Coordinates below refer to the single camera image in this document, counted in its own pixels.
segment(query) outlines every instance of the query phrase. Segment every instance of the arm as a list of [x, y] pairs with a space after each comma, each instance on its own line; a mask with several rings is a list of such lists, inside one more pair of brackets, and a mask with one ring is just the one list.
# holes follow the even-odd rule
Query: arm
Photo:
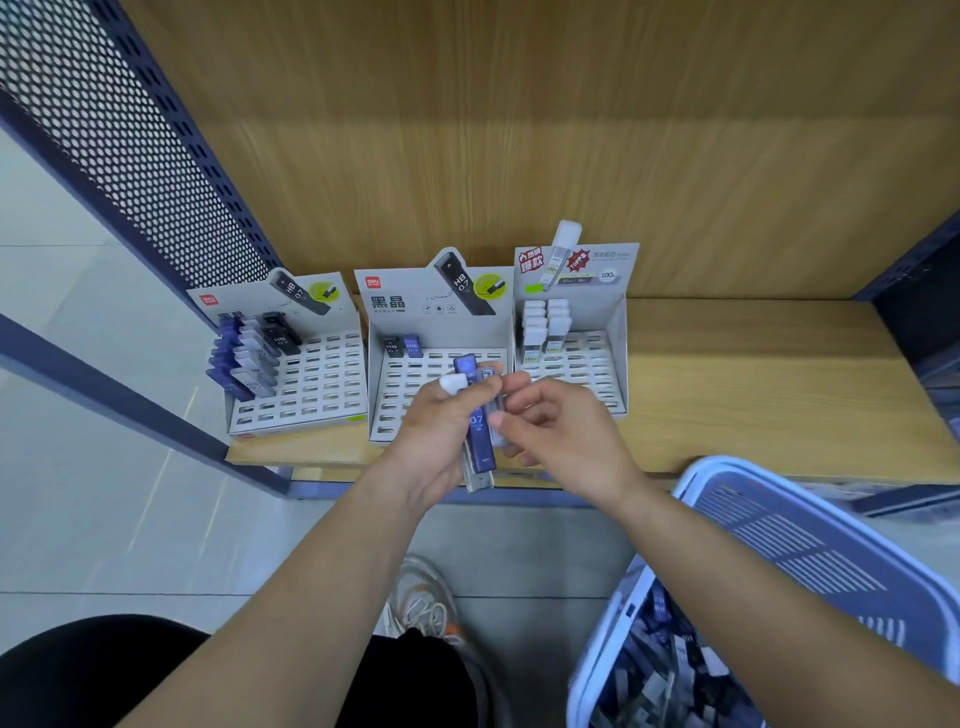
[[772, 725], [960, 725], [960, 689], [650, 482], [589, 390], [545, 379], [507, 410], [513, 454], [623, 526]]
[[420, 388], [392, 445], [124, 728], [332, 726], [423, 514], [461, 482], [470, 413], [527, 375]]

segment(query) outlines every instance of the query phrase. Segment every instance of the white floor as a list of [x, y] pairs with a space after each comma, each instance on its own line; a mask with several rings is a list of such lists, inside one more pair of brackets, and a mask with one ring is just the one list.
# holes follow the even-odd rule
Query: white floor
[[[2, 135], [0, 221], [0, 313], [225, 437], [203, 375], [209, 329]], [[328, 507], [264, 495], [2, 378], [0, 652], [99, 614], [216, 630]], [[960, 583], [960, 530], [885, 531]], [[567, 678], [633, 553], [620, 529], [589, 510], [438, 506], [411, 549], [446, 575], [520, 724], [561, 724]]]

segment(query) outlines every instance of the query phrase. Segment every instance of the wooden back panel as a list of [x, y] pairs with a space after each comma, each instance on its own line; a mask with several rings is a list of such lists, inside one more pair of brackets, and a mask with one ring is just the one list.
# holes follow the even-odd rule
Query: wooden back panel
[[949, 0], [124, 0], [295, 273], [639, 241], [634, 296], [845, 298], [960, 201]]

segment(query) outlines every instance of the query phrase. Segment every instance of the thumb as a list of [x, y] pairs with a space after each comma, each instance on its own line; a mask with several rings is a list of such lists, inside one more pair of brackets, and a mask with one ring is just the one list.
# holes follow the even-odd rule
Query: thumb
[[531, 425], [522, 417], [509, 412], [491, 412], [490, 424], [504, 439], [530, 451], [539, 460], [543, 459], [541, 455], [547, 450], [553, 434], [550, 430]]
[[503, 389], [503, 379], [499, 376], [488, 376], [483, 381], [471, 384], [467, 389], [450, 398], [450, 409], [461, 417], [469, 417], [475, 409], [479, 409], [487, 402], [493, 401]]

